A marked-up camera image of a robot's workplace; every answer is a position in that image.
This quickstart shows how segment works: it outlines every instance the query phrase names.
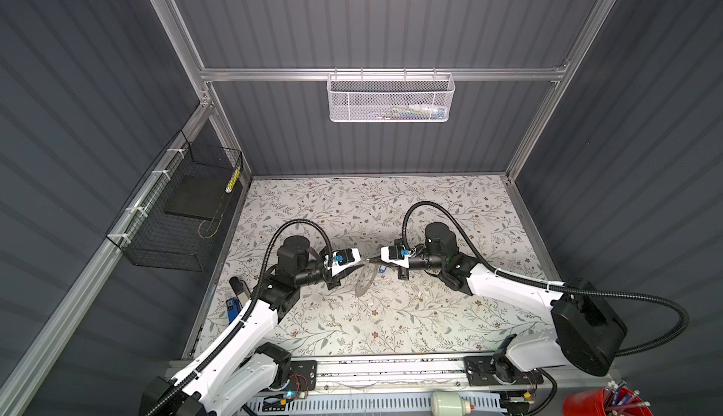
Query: white mesh basket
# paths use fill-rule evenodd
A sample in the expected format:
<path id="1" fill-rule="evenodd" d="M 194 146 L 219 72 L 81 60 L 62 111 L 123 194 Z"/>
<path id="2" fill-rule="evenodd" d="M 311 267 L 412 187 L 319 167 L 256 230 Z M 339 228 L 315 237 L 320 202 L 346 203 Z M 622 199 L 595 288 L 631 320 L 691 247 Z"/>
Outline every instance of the white mesh basket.
<path id="1" fill-rule="evenodd" d="M 341 80 L 330 74 L 326 89 L 333 122 L 445 122 L 455 87 L 451 74 L 424 80 Z"/>

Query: black pad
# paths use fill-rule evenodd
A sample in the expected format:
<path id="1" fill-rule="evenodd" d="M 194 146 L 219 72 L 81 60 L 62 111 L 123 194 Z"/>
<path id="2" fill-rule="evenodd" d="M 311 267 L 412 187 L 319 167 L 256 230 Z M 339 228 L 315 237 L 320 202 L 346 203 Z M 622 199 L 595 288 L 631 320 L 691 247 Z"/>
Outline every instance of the black pad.
<path id="1" fill-rule="evenodd" d="M 211 221 L 222 215 L 217 213 L 217 210 L 223 198 L 228 195 L 227 184 L 228 182 L 221 180 L 184 176 L 163 210 L 168 215 Z"/>

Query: red bucket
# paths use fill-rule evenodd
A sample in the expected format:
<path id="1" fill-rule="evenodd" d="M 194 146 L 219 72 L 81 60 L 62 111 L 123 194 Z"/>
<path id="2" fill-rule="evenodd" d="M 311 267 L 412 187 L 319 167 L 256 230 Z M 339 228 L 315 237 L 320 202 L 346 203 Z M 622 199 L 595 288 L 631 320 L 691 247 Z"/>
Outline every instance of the red bucket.
<path id="1" fill-rule="evenodd" d="M 629 396 L 632 392 L 627 388 L 620 390 L 620 396 Z M 593 389 L 567 396 L 563 403 L 564 416 L 605 416 L 605 407 L 603 407 L 603 399 L 605 396 L 604 389 Z M 640 397 L 631 399 L 627 404 L 643 402 Z M 630 416 L 653 416 L 653 413 L 647 407 L 628 408 L 623 410 Z"/>

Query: white bottle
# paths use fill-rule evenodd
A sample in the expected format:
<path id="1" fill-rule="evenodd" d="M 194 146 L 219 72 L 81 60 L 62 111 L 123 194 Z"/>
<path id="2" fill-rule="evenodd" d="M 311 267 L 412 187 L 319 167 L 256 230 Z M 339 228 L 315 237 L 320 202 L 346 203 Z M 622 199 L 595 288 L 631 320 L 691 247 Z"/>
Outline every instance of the white bottle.
<path id="1" fill-rule="evenodd" d="M 434 416 L 464 416 L 474 407 L 459 394 L 449 391 L 435 391 L 432 394 L 432 414 Z"/>

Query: wire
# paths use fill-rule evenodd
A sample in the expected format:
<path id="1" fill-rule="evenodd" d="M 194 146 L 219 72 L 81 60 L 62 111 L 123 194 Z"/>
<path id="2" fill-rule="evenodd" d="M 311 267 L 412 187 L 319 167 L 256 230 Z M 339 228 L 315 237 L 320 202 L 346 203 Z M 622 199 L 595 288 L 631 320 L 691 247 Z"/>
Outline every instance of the wire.
<path id="1" fill-rule="evenodd" d="M 221 220 L 218 220 L 218 224 L 216 224 L 216 230 L 213 231 L 213 234 L 210 235 L 210 236 L 208 236 L 208 237 L 204 237 L 204 236 L 201 234 L 201 226 L 203 226 L 203 224 L 204 224 L 205 222 L 207 222 L 207 220 L 202 221 L 201 224 L 198 225 L 198 237 L 201 237 L 202 239 L 211 239 L 213 236 L 216 235 L 216 232 L 218 232 L 218 227 L 221 225 Z"/>
<path id="2" fill-rule="evenodd" d="M 249 416 L 259 416 L 259 415 L 256 414 L 256 411 L 251 410 L 251 408 L 249 408 L 249 405 L 248 405 L 248 404 L 243 404 L 243 405 L 241 405 L 241 408 L 242 408 L 244 411 L 246 411 L 246 412 L 249 414 Z"/>
<path id="3" fill-rule="evenodd" d="M 306 378 L 306 377 L 304 377 L 303 375 L 297 375 L 297 378 L 296 378 L 296 379 L 298 380 L 298 379 L 299 379 L 299 377 L 301 377 L 301 378 L 303 378 L 303 379 L 304 379 L 304 383 L 305 383 L 305 384 L 304 384 L 304 386 L 306 387 L 306 389 L 307 389 L 307 392 L 309 392 L 309 382 L 307 381 L 307 378 Z"/>
<path id="4" fill-rule="evenodd" d="M 474 253 L 477 260 L 479 260 L 479 262 L 483 266 L 485 266 L 487 268 L 487 270 L 494 272 L 495 275 L 501 276 L 503 278 L 507 278 L 516 283 L 526 284 L 528 286 L 537 287 L 539 289 L 547 289 L 547 290 L 552 290 L 555 292 L 562 292 L 565 294 L 587 295 L 590 297 L 620 298 L 623 300 L 650 302 L 650 303 L 660 304 L 661 306 L 669 307 L 673 311 L 677 312 L 678 321 L 677 321 L 677 323 L 675 323 L 673 328 L 668 330 L 663 335 L 653 339 L 652 341 L 647 341 L 647 342 L 644 342 L 643 344 L 639 344 L 634 347 L 628 347 L 625 349 L 618 350 L 618 353 L 616 354 L 616 356 L 618 356 L 618 357 L 623 357 L 626 355 L 633 355 L 636 353 L 645 352 L 647 350 L 654 349 L 656 347 L 660 347 L 661 345 L 663 345 L 667 342 L 670 342 L 673 339 L 680 336 L 680 334 L 683 331 L 685 331 L 685 329 L 688 327 L 688 324 L 690 323 L 690 316 L 688 315 L 688 312 L 683 308 L 683 306 L 680 306 L 678 303 L 668 300 L 667 298 L 656 297 L 655 295 L 638 294 L 635 292 L 616 292 L 616 291 L 577 289 L 575 287 L 570 287 L 567 285 L 558 286 L 556 284 L 551 284 L 549 281 L 527 278 L 525 276 L 519 276 L 516 274 L 512 274 L 511 272 L 503 271 L 499 268 L 492 267 L 490 265 L 490 263 L 488 263 L 482 257 L 482 254 L 480 254 L 480 252 L 477 250 L 477 248 L 475 248 L 474 244 L 472 243 L 472 240 L 469 239 L 466 232 L 464 231 L 464 229 L 462 229 L 462 226 L 457 222 L 457 220 L 455 220 L 454 217 L 452 217 L 452 214 L 449 213 L 441 205 L 434 203 L 432 201 L 420 201 L 419 203 L 415 203 L 409 208 L 409 210 L 404 215 L 404 220 L 402 222 L 402 243 L 405 246 L 409 245 L 409 242 L 407 242 L 407 223 L 409 222 L 409 217 L 411 217 L 412 213 L 414 213 L 414 210 L 421 205 L 432 206 L 432 207 L 438 209 L 440 212 L 444 213 L 447 216 L 447 218 L 452 222 L 452 224 L 454 224 L 454 226 L 457 228 L 459 233 L 462 235 L 462 238 L 467 243 L 467 245 L 470 247 L 470 249 Z"/>
<path id="5" fill-rule="evenodd" d="M 557 393 L 557 382 L 552 377 L 552 375 L 549 375 L 545 369 L 537 369 L 537 371 L 547 377 L 549 383 L 552 384 L 552 389 L 549 390 L 549 394 L 547 394 L 547 397 L 545 397 L 545 400 L 542 401 L 539 407 L 535 408 L 534 410 L 528 411 L 524 414 L 524 416 L 533 416 L 533 414 L 537 414 L 540 411 L 543 411 L 545 407 L 550 402 L 552 402 L 552 400 L 555 398 L 555 394 Z"/>
<path id="6" fill-rule="evenodd" d="M 291 402 L 292 400 L 294 400 L 294 399 L 296 398 L 296 396 L 299 395 L 299 391 L 300 391 L 301 388 L 302 388 L 302 384 L 301 384 L 301 382 L 299 381 L 299 376 L 296 375 L 296 374 L 294 374 L 294 378 L 296 379 L 296 393 L 295 393 L 294 396 L 289 400 L 289 402 Z"/>
<path id="7" fill-rule="evenodd" d="M 322 239 L 326 243 L 326 248 L 328 251 L 333 251 L 331 248 L 331 241 L 329 240 L 329 236 L 324 232 L 323 228 L 316 224 L 315 222 L 312 222 L 311 220 L 307 219 L 292 219 L 288 222 L 285 222 L 281 226 L 279 226 L 278 229 L 276 229 L 276 232 L 274 232 L 274 235 L 271 237 L 271 240 L 269 240 L 269 245 L 266 247 L 266 253 L 264 254 L 264 259 L 261 261 L 261 270 L 259 272 L 259 282 L 256 284 L 256 287 L 254 288 L 254 293 L 251 295 L 251 302 L 249 303 L 248 309 L 244 312 L 243 315 L 241 315 L 241 320 L 229 331 L 229 333 L 226 335 L 225 338 L 212 350 L 210 354 L 208 354 L 207 357 L 204 358 L 204 360 L 199 363 L 198 366 L 194 370 L 191 371 L 186 377 L 181 380 L 181 382 L 177 385 L 175 385 L 173 388 L 170 388 L 167 390 L 167 392 L 158 399 L 158 403 L 153 406 L 153 408 L 150 409 L 148 413 L 145 414 L 145 416 L 154 416 L 154 414 L 158 414 L 159 411 L 161 411 L 167 403 L 169 403 L 179 392 L 183 390 L 191 381 L 193 381 L 200 373 L 208 366 L 211 361 L 213 361 L 214 358 L 218 356 L 219 353 L 221 353 L 221 350 L 224 349 L 227 345 L 229 345 L 229 342 L 231 339 L 233 339 L 234 336 L 242 329 L 244 328 L 244 325 L 249 317 L 251 316 L 251 313 L 253 312 L 254 308 L 256 307 L 256 303 L 259 301 L 259 298 L 261 297 L 261 291 L 263 288 L 263 282 L 264 277 L 266 276 L 266 268 L 269 263 L 269 258 L 271 257 L 271 252 L 273 251 L 273 246 L 276 243 L 276 240 L 278 240 L 281 233 L 288 229 L 290 226 L 294 226 L 294 224 L 307 224 L 317 231 L 319 231 L 319 234 L 321 234 Z M 331 265 L 333 264 L 334 259 L 332 258 L 332 255 L 329 255 L 328 264 L 327 267 L 331 268 Z"/>
<path id="8" fill-rule="evenodd" d="M 532 398 L 534 399 L 535 397 L 537 397 L 537 380 L 535 381 L 535 384 L 533 385 L 532 380 L 530 380 L 529 375 L 527 375 L 527 374 L 524 374 L 524 375 L 525 375 L 525 378 L 527 378 L 527 381 L 530 382 L 530 391 L 532 391 Z"/>

